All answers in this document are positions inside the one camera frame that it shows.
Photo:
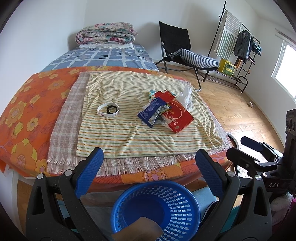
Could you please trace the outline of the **folded floral quilt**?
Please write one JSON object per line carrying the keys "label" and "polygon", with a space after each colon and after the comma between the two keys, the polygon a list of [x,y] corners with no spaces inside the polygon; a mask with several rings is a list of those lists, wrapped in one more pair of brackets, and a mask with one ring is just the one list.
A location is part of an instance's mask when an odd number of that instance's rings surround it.
{"label": "folded floral quilt", "polygon": [[124,22],[102,23],[80,30],[75,37],[78,45],[82,44],[130,44],[135,41],[137,31],[133,25]]}

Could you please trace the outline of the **black clothes rack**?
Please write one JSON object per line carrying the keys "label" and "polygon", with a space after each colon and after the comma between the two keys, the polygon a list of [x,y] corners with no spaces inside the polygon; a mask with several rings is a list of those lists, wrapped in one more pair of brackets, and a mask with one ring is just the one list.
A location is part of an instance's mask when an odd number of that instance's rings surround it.
{"label": "black clothes rack", "polygon": [[217,29],[208,52],[220,58],[217,70],[213,74],[206,72],[204,79],[232,87],[244,93],[248,86],[250,70],[255,65],[255,58],[262,49],[260,40],[246,25],[227,9],[224,1],[219,16]]}

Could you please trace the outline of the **yellow crate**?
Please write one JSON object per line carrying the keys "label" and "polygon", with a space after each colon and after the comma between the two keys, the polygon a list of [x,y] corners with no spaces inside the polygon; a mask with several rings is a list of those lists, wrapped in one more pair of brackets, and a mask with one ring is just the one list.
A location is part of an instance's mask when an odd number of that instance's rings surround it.
{"label": "yellow crate", "polygon": [[226,59],[221,59],[218,67],[218,72],[227,75],[229,77],[232,77],[234,74],[234,71],[236,70],[236,66],[233,65],[230,61]]}

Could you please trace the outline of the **red cardboard box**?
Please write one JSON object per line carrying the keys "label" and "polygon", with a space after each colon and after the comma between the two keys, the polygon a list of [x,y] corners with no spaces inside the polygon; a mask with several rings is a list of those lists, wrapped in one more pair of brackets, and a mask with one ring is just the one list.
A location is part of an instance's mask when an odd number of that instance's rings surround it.
{"label": "red cardboard box", "polygon": [[161,117],[174,133],[179,133],[194,120],[193,116],[169,91],[158,91],[154,95],[170,106],[170,109],[162,113]]}

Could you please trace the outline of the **black folding chair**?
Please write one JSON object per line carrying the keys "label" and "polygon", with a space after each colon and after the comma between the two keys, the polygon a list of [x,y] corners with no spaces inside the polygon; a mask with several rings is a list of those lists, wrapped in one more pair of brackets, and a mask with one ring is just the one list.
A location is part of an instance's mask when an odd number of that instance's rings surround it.
{"label": "black folding chair", "polygon": [[199,70],[206,71],[205,76],[203,77],[203,81],[206,80],[208,74],[210,71],[216,71],[217,69],[210,68],[210,69],[200,69],[193,67],[187,63],[185,63],[180,57],[173,57],[171,54],[175,51],[178,51],[179,49],[187,49],[192,51],[190,37],[187,29],[171,26],[168,24],[165,24],[163,22],[159,22],[159,33],[160,33],[160,39],[161,39],[161,51],[162,51],[162,59],[156,63],[156,65],[159,65],[160,63],[163,63],[163,69],[165,69],[165,72],[168,73],[170,68],[168,68],[167,63],[173,62],[177,63],[183,66],[186,66],[186,69],[174,69],[174,71],[177,72],[186,72],[189,70],[193,70],[197,79],[198,88],[196,88],[197,92],[200,92],[202,87],[200,84],[198,73]]}

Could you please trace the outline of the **blue snack wrapper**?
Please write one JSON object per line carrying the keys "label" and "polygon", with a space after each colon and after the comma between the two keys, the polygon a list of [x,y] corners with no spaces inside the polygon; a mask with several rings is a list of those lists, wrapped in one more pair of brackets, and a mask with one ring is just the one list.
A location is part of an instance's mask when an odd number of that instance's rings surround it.
{"label": "blue snack wrapper", "polygon": [[137,114],[137,116],[149,128],[152,128],[161,110],[166,111],[167,109],[169,109],[167,103],[158,97],[151,101],[143,111]]}

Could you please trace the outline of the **teal patterned wrapper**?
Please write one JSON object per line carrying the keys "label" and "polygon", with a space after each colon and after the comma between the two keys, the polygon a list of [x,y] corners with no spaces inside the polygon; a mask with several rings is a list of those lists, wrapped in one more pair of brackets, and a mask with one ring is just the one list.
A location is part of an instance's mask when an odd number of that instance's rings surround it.
{"label": "teal patterned wrapper", "polygon": [[153,101],[156,98],[155,94],[156,94],[155,90],[150,90],[149,91],[149,101],[150,102]]}

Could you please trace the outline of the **window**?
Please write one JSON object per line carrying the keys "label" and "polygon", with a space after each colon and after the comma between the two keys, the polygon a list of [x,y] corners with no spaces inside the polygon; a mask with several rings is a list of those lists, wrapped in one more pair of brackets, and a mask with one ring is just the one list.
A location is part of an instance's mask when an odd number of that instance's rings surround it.
{"label": "window", "polygon": [[295,101],[295,47],[283,40],[271,77]]}

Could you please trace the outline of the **white ring band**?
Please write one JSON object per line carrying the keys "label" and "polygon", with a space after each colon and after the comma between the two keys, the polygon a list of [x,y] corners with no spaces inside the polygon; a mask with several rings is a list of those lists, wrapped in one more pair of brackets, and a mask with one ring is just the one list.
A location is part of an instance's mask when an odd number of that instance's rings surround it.
{"label": "white ring band", "polygon": [[120,108],[116,103],[107,102],[97,108],[97,114],[105,118],[115,117],[119,114]]}

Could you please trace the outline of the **dark hanging jacket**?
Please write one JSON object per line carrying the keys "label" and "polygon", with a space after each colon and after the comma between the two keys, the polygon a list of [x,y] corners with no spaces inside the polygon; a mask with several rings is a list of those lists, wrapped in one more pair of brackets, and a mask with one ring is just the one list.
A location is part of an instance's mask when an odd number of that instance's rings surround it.
{"label": "dark hanging jacket", "polygon": [[250,55],[252,44],[253,37],[250,32],[248,32],[248,30],[241,31],[238,34],[233,54],[246,63]]}

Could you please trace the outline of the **green striped hanging towel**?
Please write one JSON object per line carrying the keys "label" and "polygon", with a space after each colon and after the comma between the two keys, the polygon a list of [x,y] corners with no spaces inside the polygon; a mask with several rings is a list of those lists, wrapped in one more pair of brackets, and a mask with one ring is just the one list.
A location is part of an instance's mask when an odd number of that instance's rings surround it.
{"label": "green striped hanging towel", "polygon": [[214,53],[221,59],[229,60],[237,41],[241,21],[228,10],[222,16],[220,32]]}

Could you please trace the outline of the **white pillow under quilt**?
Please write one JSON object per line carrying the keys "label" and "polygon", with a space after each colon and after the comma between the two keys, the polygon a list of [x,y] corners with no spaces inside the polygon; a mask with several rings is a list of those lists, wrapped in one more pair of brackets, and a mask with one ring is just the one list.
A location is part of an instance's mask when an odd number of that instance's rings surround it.
{"label": "white pillow under quilt", "polygon": [[123,49],[134,49],[132,43],[129,44],[118,44],[118,43],[88,43],[79,45],[80,49],[100,49],[100,48],[123,48]]}

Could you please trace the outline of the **blue plastic mesh basket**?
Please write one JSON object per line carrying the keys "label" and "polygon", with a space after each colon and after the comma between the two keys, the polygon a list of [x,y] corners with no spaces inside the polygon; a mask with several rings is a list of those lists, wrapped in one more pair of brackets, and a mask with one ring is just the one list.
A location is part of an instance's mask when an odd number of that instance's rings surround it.
{"label": "blue plastic mesh basket", "polygon": [[193,194],[173,181],[136,184],[125,190],[113,205],[110,224],[116,233],[140,217],[156,222],[164,234],[157,240],[190,240],[201,219]]}

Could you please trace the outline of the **white tissue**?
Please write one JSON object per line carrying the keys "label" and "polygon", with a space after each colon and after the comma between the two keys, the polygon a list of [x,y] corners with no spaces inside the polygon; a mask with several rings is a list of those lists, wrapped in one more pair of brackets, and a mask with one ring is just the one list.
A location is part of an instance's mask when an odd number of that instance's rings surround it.
{"label": "white tissue", "polygon": [[177,101],[187,110],[190,111],[192,109],[192,101],[190,100],[192,94],[191,87],[187,85],[182,92],[180,92]]}

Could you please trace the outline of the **blue checkered bedsheet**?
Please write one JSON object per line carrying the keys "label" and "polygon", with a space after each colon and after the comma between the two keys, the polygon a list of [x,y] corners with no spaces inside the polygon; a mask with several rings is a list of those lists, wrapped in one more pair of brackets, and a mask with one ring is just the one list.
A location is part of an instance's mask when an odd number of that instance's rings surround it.
{"label": "blue checkered bedsheet", "polygon": [[157,71],[158,68],[142,45],[133,48],[80,49],[63,54],[42,71],[87,66],[116,66]]}

